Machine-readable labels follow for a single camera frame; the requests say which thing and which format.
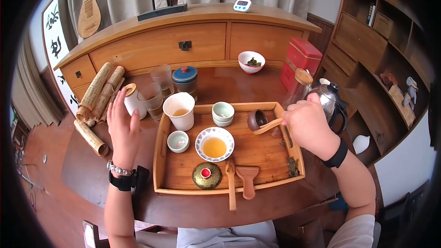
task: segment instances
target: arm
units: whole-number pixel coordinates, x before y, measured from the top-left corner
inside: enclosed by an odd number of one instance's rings
[[[125,89],[119,91],[110,103],[107,115],[109,133],[113,144],[113,164],[122,169],[132,169],[139,148],[139,111],[132,114],[130,124],[124,116]],[[112,172],[114,177],[120,174]],[[118,190],[109,183],[104,223],[111,247],[137,247],[134,237],[135,218],[133,216],[131,193]]]
[[[283,113],[291,138],[297,144],[327,161],[337,152],[340,138],[329,128],[316,93],[299,101]],[[339,168],[331,168],[341,194],[349,205],[346,221],[362,214],[375,214],[375,184],[368,169],[348,150]]]

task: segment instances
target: bookshelf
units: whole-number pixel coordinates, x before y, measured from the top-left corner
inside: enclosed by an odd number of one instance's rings
[[[372,4],[373,22],[368,25]],[[366,166],[392,151],[427,111],[434,70],[426,48],[422,28],[400,0],[342,0],[316,76],[336,82],[349,102],[350,138],[371,136],[368,149],[357,155]],[[391,73],[403,93],[409,76],[417,83],[413,123],[384,85],[382,73]]]

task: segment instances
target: book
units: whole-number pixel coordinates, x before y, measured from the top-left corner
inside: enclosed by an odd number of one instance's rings
[[[367,14],[366,24],[369,24],[370,17],[372,15],[373,3],[370,4],[369,13]]]
[[[372,14],[370,15],[369,18],[369,26],[372,27],[372,23],[373,23],[373,15],[375,14],[375,5],[372,6]]]

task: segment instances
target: silver watch band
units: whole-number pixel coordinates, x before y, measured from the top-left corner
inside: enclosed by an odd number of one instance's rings
[[[133,170],[122,169],[114,166],[111,160],[107,162],[107,170],[114,171],[117,174],[121,174],[124,176],[130,176],[133,173]]]

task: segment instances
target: hand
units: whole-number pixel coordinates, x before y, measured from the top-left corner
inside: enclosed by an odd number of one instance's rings
[[[124,97],[126,89],[118,91],[115,101],[109,104],[107,124],[113,144],[113,165],[132,170],[139,149],[139,110],[132,113],[130,123],[125,119]]]
[[[320,159],[327,161],[337,152],[340,138],[329,128],[317,93],[288,106],[282,118],[282,124],[290,125],[291,138]]]

